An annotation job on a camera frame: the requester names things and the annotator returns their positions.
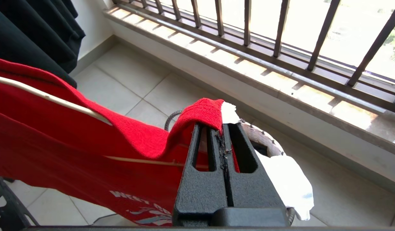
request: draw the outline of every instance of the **red cloth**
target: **red cloth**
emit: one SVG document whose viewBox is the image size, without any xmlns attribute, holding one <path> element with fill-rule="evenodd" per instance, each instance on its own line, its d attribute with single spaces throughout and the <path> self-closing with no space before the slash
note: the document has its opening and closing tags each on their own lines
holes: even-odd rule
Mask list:
<svg viewBox="0 0 395 231">
<path fill-rule="evenodd" d="M 222 100 L 187 107 L 168 133 L 86 99 L 49 72 L 0 60 L 0 76 L 90 108 L 113 125 L 0 83 L 0 176 L 57 189 L 140 225 L 171 225 L 182 168 L 105 156 L 184 163 L 196 122 L 222 128 Z"/>
</svg>

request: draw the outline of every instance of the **tile floor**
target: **tile floor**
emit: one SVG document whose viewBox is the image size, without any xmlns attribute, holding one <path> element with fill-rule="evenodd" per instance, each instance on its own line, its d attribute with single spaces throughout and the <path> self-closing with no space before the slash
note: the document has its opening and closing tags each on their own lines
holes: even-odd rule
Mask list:
<svg viewBox="0 0 395 231">
<path fill-rule="evenodd" d="M 199 98 L 216 98 L 119 44 L 75 77 L 78 90 L 99 104 L 137 120 L 163 127 L 168 116 Z M 296 226 L 390 226 L 395 196 L 324 158 L 243 111 L 240 117 L 270 133 L 292 156 L 313 186 L 310 221 Z M 53 189 L 9 184 L 41 225 L 91 225 L 111 210 Z"/>
</svg>

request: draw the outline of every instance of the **black curtain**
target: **black curtain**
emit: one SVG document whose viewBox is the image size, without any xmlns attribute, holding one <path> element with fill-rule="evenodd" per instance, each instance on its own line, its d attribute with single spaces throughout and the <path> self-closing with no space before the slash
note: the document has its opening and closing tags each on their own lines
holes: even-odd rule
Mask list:
<svg viewBox="0 0 395 231">
<path fill-rule="evenodd" d="M 0 0 L 0 58 L 37 67 L 73 87 L 85 33 L 70 0 Z"/>
</svg>

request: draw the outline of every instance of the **white cloth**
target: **white cloth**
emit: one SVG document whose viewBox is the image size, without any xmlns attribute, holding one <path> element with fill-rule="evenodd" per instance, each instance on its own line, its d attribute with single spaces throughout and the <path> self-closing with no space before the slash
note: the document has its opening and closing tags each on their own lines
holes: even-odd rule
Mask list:
<svg viewBox="0 0 395 231">
<path fill-rule="evenodd" d="M 286 155 L 269 158 L 256 154 L 286 208 L 293 207 L 299 220 L 310 220 L 313 189 L 297 162 Z"/>
</svg>

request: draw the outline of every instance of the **thin wooden stick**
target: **thin wooden stick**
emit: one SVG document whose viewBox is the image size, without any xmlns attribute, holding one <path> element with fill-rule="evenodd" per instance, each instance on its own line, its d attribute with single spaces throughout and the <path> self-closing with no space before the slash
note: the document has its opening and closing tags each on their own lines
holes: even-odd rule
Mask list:
<svg viewBox="0 0 395 231">
<path fill-rule="evenodd" d="M 95 119 L 98 119 L 98 120 L 100 120 L 100 121 L 112 126 L 112 124 L 109 122 L 109 120 L 107 120 L 102 115 L 100 115 L 100 114 L 98 114 L 98 113 L 96 113 L 96 112 L 94 112 L 94 111 L 92 111 L 92 110 L 90 110 L 88 108 L 79 106 L 77 104 L 73 104 L 73 103 L 71 103 L 69 101 L 63 100 L 63 99 L 58 98 L 56 96 L 49 95 L 46 92 L 43 92 L 43 91 L 38 90 L 36 88 L 33 88 L 33 87 L 31 87 L 29 85 L 26 85 L 24 83 L 21 83 L 21 82 L 12 80 L 12 79 L 3 78 L 3 77 L 0 77 L 0 83 L 6 84 L 6 85 L 10 85 L 10 86 L 14 86 L 16 88 L 20 88 L 22 90 L 25 90 L 25 91 L 31 93 L 31 94 L 34 94 L 34 95 L 37 95 L 39 97 L 45 98 L 45 99 L 47 99 L 49 101 L 52 101 L 52 102 L 54 102 L 56 104 L 59 104 L 59 105 L 65 106 L 67 108 L 70 108 L 72 110 L 79 111 L 81 113 L 87 114 L 87 115 L 89 115 L 89 116 L 91 116 L 91 117 L 93 117 Z"/>
<path fill-rule="evenodd" d="M 178 167 L 184 166 L 184 164 L 180 164 L 176 162 L 164 162 L 164 161 L 156 161 L 156 160 L 132 159 L 132 158 L 122 158 L 122 157 L 112 157 L 112 156 L 105 156 L 105 157 L 118 161 L 133 162 L 133 163 L 157 164 L 157 165 L 178 166 Z M 208 166 L 203 164 L 197 164 L 196 168 L 208 168 Z"/>
</svg>

